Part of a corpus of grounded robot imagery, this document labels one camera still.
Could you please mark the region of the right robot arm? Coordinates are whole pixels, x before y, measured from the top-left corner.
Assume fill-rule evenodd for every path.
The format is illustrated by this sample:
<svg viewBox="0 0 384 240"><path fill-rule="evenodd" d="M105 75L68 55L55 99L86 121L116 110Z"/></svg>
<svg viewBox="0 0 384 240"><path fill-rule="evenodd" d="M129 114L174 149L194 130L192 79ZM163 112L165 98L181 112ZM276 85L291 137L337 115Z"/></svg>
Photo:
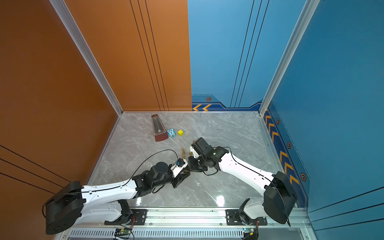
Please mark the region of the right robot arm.
<svg viewBox="0 0 384 240"><path fill-rule="evenodd" d="M273 174L258 169L235 157L229 147L212 147L203 138L190 147L192 156L188 165L193 171L203 172L214 168L228 173L251 186L261 199L246 199L238 209L239 219L245 225L253 225L261 217L270 217L280 224L290 224L289 216L298 196L288 176L278 171Z"/></svg>

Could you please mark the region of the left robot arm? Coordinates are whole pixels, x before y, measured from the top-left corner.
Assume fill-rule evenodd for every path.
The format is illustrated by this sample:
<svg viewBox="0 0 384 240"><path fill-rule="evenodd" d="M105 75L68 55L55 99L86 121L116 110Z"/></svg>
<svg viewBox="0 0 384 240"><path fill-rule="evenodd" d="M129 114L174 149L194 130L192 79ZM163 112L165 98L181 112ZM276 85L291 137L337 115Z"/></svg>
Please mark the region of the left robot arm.
<svg viewBox="0 0 384 240"><path fill-rule="evenodd" d="M93 211L101 210L103 205L111 211L112 203L117 204L117 213L102 213L99 220L108 225L127 222L132 214L128 200L157 193L167 184L177 188L190 170L184 159L178 159L172 165L159 162L148 171L114 184L83 186L79 181L71 182L44 204L46 234L55 235L77 223L89 222L95 217Z"/></svg>

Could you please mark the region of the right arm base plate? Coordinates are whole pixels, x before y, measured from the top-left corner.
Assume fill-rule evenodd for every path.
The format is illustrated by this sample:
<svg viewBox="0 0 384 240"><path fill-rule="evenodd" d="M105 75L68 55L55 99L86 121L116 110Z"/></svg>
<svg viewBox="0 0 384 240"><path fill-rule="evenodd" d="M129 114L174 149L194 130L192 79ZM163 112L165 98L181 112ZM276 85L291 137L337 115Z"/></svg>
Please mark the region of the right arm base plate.
<svg viewBox="0 0 384 240"><path fill-rule="evenodd" d="M226 210L226 220L228 226L267 226L267 218L259 217L251 219L242 210Z"/></svg>

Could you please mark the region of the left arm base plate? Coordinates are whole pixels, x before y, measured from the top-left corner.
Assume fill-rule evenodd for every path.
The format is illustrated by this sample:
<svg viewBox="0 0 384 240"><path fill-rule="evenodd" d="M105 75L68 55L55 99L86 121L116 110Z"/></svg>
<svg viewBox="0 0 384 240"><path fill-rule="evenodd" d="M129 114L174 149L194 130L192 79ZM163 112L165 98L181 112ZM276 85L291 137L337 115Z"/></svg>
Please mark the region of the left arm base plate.
<svg viewBox="0 0 384 240"><path fill-rule="evenodd" d="M114 221L105 221L104 225L129 225L129 226L143 226L147 218L147 209L133 209L131 213L123 213Z"/></svg>

